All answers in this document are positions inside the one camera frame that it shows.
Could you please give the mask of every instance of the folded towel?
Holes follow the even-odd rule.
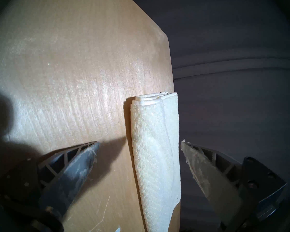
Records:
[[[137,96],[131,136],[147,231],[167,232],[181,198],[177,93]]]

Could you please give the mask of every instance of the table surface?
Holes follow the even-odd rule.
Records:
[[[65,231],[145,231],[130,104],[161,91],[174,91],[168,39],[132,0],[12,0],[0,15],[0,175],[28,156],[100,141]],[[179,215],[180,204],[169,231]]]

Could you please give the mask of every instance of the gray fabric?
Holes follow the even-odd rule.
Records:
[[[290,24],[273,0],[134,0],[169,39],[180,139],[253,156],[290,192]],[[215,216],[181,166],[181,230]]]

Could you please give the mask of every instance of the screw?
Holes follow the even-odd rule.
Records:
[[[257,182],[255,182],[253,180],[249,180],[248,181],[248,187],[250,189],[258,189],[259,186],[258,186]]]
[[[275,178],[276,178],[276,175],[275,175],[274,173],[272,173],[272,172],[269,172],[269,173],[268,173],[268,177],[269,177],[270,179],[275,179]]]

